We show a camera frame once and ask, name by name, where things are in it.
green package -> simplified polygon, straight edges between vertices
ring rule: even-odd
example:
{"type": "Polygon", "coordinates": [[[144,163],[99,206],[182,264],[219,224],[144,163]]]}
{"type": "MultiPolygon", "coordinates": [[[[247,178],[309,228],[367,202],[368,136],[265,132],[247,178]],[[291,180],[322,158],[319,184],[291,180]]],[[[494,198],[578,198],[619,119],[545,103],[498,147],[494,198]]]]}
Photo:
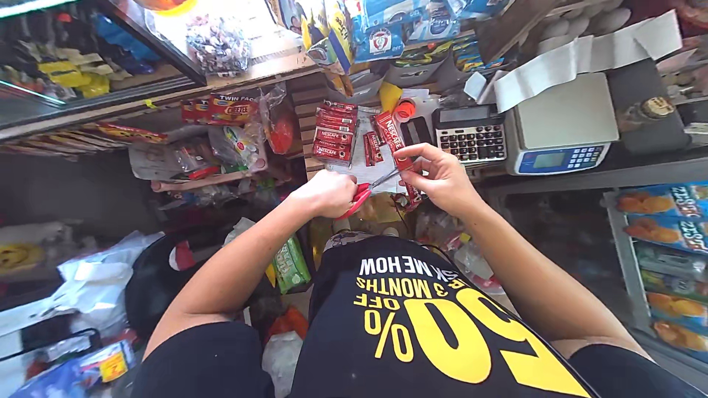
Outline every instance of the green package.
{"type": "Polygon", "coordinates": [[[295,286],[308,283],[310,280],[307,264],[302,257],[300,244],[295,236],[291,236],[278,250],[273,259],[273,265],[282,294],[295,286]]]}

black t-shirt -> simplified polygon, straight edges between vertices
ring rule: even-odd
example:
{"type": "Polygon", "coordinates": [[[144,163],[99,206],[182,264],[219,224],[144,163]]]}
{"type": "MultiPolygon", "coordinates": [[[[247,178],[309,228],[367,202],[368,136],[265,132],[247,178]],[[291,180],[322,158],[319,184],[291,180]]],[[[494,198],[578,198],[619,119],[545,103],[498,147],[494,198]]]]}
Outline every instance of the black t-shirt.
{"type": "MultiPolygon", "coordinates": [[[[373,237],[325,251],[291,398],[704,397],[623,348],[565,361],[516,316],[419,245],[373,237]]],[[[273,397],[250,327],[197,326],[142,364],[138,397],[273,397]]]]}

calculator display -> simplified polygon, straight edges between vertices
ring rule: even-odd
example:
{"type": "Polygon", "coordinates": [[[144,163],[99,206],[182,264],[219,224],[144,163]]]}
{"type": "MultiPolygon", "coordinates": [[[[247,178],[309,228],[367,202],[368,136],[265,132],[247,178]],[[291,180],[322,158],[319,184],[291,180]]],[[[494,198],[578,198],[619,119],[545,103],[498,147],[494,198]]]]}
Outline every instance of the calculator display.
{"type": "Polygon", "coordinates": [[[472,108],[442,109],[440,122],[459,122],[464,120],[477,120],[489,117],[488,106],[475,106],[472,108]]]}
{"type": "Polygon", "coordinates": [[[540,169],[544,167],[558,167],[563,164],[563,158],[566,156],[565,153],[561,152],[558,154],[543,154],[536,157],[536,161],[533,162],[534,169],[540,169]]]}

person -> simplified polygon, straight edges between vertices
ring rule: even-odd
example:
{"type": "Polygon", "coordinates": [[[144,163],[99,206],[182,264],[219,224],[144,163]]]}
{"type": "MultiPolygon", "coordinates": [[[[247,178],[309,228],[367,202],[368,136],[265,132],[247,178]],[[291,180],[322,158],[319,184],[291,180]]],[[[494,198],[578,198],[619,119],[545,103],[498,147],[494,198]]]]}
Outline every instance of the person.
{"type": "MultiPolygon", "coordinates": [[[[520,317],[413,241],[331,239],[289,397],[704,397],[494,212],[454,156],[429,144],[394,156],[419,157],[403,181],[464,222],[520,317]]],[[[229,314],[290,235],[350,207],[355,183],[320,171],[219,250],[166,310],[132,396],[273,397],[256,331],[229,314]]]]}

red scissors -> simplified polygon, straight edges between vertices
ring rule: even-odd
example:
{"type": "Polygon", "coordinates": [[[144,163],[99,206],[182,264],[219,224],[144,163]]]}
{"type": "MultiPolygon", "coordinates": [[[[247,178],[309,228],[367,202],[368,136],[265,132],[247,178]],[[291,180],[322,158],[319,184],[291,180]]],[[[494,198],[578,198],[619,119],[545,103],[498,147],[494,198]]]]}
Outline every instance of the red scissors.
{"type": "Polygon", "coordinates": [[[352,207],[349,208],[349,210],[347,210],[346,213],[337,217],[336,220],[342,220],[343,218],[347,218],[347,217],[351,216],[352,214],[354,214],[357,210],[359,210],[359,207],[361,207],[361,205],[364,204],[364,202],[369,198],[369,196],[371,196],[372,189],[385,183],[386,181],[390,180],[391,178],[398,176],[400,173],[401,173],[400,170],[393,169],[391,172],[387,173],[385,176],[379,178],[378,180],[376,180],[372,183],[363,183],[363,184],[357,185],[356,193],[354,194],[354,198],[352,199],[354,204],[352,205],[352,207]]]}

